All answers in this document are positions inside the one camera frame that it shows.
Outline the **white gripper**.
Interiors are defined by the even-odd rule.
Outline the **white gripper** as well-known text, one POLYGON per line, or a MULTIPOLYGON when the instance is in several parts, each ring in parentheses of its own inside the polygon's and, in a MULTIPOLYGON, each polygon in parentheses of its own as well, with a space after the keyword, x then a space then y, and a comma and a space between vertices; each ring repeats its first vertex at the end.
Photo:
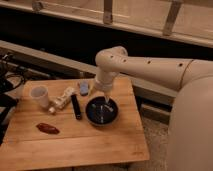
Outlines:
MULTIPOLYGON (((116 72, 106 72, 99 70, 94 78, 94 88, 101 92, 109 92, 113 87, 113 82, 117 76, 116 72)), ((109 103, 109 94, 104 94, 105 102, 109 103)))

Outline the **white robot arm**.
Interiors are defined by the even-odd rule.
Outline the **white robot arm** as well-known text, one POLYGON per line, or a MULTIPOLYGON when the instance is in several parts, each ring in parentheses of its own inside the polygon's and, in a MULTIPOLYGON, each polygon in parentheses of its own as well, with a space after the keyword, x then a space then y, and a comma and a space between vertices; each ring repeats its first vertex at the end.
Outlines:
POLYGON ((213 61, 133 57, 122 46, 96 54, 94 87, 108 92, 127 74, 148 83, 151 94, 170 102, 167 171, 213 171, 213 61))

